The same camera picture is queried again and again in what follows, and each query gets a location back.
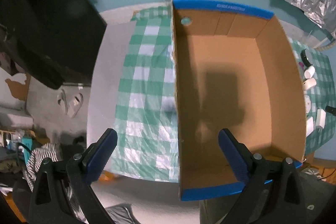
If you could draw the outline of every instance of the screw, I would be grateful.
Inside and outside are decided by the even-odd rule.
[[[254,157],[256,160],[261,160],[261,159],[263,158],[259,153],[255,153],[255,154],[253,154],[253,157]]]
[[[293,160],[292,160],[291,158],[286,158],[286,162],[287,162],[288,164],[292,164],[292,163],[293,163]]]
[[[42,163],[43,164],[48,164],[50,162],[50,158],[44,158],[43,160],[42,160]]]
[[[78,154],[74,154],[73,159],[74,160],[80,160],[82,158],[82,154],[78,153]]]

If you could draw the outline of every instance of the white flip-flop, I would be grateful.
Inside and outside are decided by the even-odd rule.
[[[64,89],[62,89],[62,92],[60,94],[58,94],[57,103],[60,106],[63,114],[67,115],[67,113],[68,113],[68,103],[67,103],[67,97],[65,95]]]
[[[83,105],[83,95],[81,93],[76,94],[69,102],[68,116],[73,118]]]

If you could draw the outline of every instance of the cardboard box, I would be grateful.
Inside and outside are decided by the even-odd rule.
[[[215,0],[173,0],[173,10],[181,199],[244,187],[219,148],[223,128],[252,153],[302,161],[302,82],[273,13]]]

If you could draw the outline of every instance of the checkered tablecloth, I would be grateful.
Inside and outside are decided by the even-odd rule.
[[[111,172],[146,180],[179,179],[171,6],[136,13],[114,129],[118,145]]]
[[[302,50],[308,49],[313,56],[315,67],[314,78],[316,79],[317,85],[304,91],[311,100],[311,109],[307,114],[307,117],[313,117],[314,119],[314,131],[306,138],[305,154],[308,155],[320,148],[334,136],[336,128],[335,116],[327,113],[325,128],[322,130],[317,130],[315,128],[315,122],[317,110],[319,108],[324,109],[326,106],[336,107],[335,84],[328,56],[301,44],[297,40],[289,38],[289,41],[293,48],[293,54],[296,61],[302,62],[300,53]]]

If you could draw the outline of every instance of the striped cloth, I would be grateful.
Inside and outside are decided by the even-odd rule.
[[[31,156],[26,165],[26,170],[23,170],[24,178],[27,181],[31,191],[33,191],[36,175],[39,171],[42,160],[47,157],[51,158],[52,161],[62,160],[62,157],[60,156],[59,144],[46,143],[31,152]],[[67,197],[75,217],[78,220],[85,222],[85,215],[83,214],[82,209],[79,206],[77,198],[73,194],[72,187],[66,187],[65,192],[67,193]]]

